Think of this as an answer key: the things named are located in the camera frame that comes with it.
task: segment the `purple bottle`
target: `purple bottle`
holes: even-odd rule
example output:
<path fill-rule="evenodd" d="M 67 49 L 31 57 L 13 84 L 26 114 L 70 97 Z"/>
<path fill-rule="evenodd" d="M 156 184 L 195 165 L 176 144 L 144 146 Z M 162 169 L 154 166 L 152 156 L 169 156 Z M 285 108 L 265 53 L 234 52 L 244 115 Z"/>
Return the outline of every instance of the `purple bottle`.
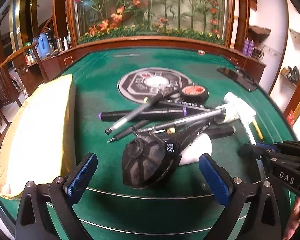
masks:
<path fill-rule="evenodd" d="M 248 53 L 248 48 L 249 48 L 249 44 L 250 44 L 250 41 L 249 41 L 249 39 L 247 38 L 247 39 L 244 41 L 243 48 L 242 48 L 242 54 L 243 54 L 243 55 L 247 55 L 247 53 Z"/>
<path fill-rule="evenodd" d="M 247 56 L 248 57 L 251 57 L 252 56 L 252 52 L 254 50 L 254 42 L 253 40 L 249 43 L 249 47 L 248 47 L 248 53 L 247 53 Z"/>

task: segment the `yellow package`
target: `yellow package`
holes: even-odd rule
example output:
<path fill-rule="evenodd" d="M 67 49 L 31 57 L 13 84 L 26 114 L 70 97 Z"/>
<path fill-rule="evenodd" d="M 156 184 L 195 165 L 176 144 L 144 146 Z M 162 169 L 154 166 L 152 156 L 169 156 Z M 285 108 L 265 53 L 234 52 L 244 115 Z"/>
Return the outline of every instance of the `yellow package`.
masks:
<path fill-rule="evenodd" d="M 75 168 L 75 85 L 65 75 L 41 85 L 14 117 L 0 150 L 0 196 L 19 199 L 29 180 L 51 183 Z"/>

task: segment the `red sticker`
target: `red sticker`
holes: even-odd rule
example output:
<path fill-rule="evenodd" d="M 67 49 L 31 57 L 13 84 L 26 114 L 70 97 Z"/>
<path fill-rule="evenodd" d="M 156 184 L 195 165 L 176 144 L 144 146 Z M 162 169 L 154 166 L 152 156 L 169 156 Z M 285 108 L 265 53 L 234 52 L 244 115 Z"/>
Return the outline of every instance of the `red sticker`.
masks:
<path fill-rule="evenodd" d="M 187 86 L 182 89 L 182 92 L 187 95 L 200 95 L 204 91 L 204 87 L 198 85 Z"/>

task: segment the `white bottle on shelf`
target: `white bottle on shelf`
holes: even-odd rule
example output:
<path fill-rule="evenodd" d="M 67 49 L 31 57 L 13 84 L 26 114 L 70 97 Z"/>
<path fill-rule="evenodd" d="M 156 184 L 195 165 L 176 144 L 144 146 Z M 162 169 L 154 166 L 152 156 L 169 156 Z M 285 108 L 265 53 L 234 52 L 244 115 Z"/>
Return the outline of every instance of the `white bottle on shelf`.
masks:
<path fill-rule="evenodd" d="M 68 42 L 67 42 L 67 39 L 66 37 L 63 38 L 63 45 L 65 46 L 65 50 L 68 50 Z"/>

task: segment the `green felt surface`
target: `green felt surface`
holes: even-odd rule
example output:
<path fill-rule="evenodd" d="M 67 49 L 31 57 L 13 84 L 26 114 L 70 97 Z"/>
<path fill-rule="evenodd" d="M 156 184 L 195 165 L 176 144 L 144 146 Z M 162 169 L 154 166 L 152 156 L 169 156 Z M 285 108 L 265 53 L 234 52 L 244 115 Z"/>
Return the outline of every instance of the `green felt surface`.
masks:
<path fill-rule="evenodd" d="M 134 56 L 120 57 L 128 54 Z M 233 92 L 255 109 L 256 121 L 268 143 L 292 140 L 293 137 L 276 109 L 260 90 L 247 92 L 217 71 L 218 67 L 234 68 L 230 62 L 219 56 L 199 56 L 195 51 L 165 48 L 107 50 L 87 55 L 64 73 L 71 73 L 76 85 L 77 163 L 88 152 L 94 152 L 98 156 L 98 169 L 89 184 L 90 188 L 97 191 L 86 190 L 81 201 L 73 206 L 78 217 L 88 222 L 83 224 L 94 239 L 202 239 L 208 231 L 207 228 L 212 227 L 217 220 L 223 206 L 218 205 L 213 196 L 207 196 L 211 192 L 198 164 L 179 167 L 165 187 L 145 190 L 127 187 L 122 183 L 121 156 L 125 145 L 134 136 L 130 135 L 118 142 L 107 144 L 110 136 L 107 136 L 104 130 L 110 123 L 101 122 L 97 118 L 99 112 L 133 109 L 138 106 L 123 98 L 117 89 L 117 82 L 126 73 L 146 67 L 177 70 L 193 82 L 208 87 L 208 106 L 223 104 L 224 95 L 228 91 Z M 248 142 L 248 137 L 240 121 L 234 121 L 231 125 L 235 126 L 236 133 L 230 137 L 213 140 L 211 156 L 219 166 L 226 168 L 231 176 L 255 183 L 260 180 L 255 161 L 243 160 L 237 154 L 239 147 Z M 2 202 L 16 218 L 18 201 Z M 282 203 L 280 212 L 289 213 L 289 200 Z M 248 207 L 246 204 L 240 217 L 246 215 Z M 54 210 L 51 207 L 49 210 L 60 236 L 66 239 Z M 238 234 L 243 221 L 244 218 L 238 221 L 230 239 L 234 239 Z M 188 234 L 158 236 L 197 230 L 198 232 Z M 132 232 L 158 235 L 146 236 Z"/>

